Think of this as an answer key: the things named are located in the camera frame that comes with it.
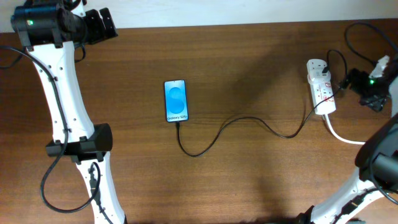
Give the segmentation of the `blue screen smartphone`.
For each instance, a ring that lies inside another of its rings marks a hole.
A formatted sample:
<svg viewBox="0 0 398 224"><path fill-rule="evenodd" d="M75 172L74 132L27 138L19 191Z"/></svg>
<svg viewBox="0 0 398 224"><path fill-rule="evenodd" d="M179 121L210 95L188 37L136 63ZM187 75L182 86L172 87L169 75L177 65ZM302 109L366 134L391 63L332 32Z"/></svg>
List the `blue screen smartphone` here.
<svg viewBox="0 0 398 224"><path fill-rule="evenodd" d="M171 80L164 83L165 117L168 123L187 121L188 104L185 80Z"/></svg>

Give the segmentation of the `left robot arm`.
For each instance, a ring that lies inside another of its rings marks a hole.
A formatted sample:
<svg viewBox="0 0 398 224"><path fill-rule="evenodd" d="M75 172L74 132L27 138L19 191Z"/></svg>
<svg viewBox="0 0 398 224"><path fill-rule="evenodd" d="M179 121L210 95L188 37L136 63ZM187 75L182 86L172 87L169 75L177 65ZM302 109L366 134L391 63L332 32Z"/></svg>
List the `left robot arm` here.
<svg viewBox="0 0 398 224"><path fill-rule="evenodd" d="M86 207L96 223L126 223L114 187L110 155L113 135L107 123L92 123L76 76L75 50L118 36L108 8L84 9L84 1L26 1L17 6L11 24L21 56L39 74L52 120L46 151L59 161L69 157L88 191Z"/></svg>

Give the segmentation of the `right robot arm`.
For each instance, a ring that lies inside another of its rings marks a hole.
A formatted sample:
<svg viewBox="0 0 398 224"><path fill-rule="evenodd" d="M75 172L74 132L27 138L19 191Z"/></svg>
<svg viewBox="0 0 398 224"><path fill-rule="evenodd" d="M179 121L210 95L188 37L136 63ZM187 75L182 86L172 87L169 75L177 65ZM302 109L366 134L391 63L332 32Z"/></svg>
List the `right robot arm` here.
<svg viewBox="0 0 398 224"><path fill-rule="evenodd" d="M349 223L379 198L397 200L397 59L384 56L371 73L352 69L343 81L361 98L361 105L380 111L391 99L391 118L360 148L355 170L330 198L299 214L294 223Z"/></svg>

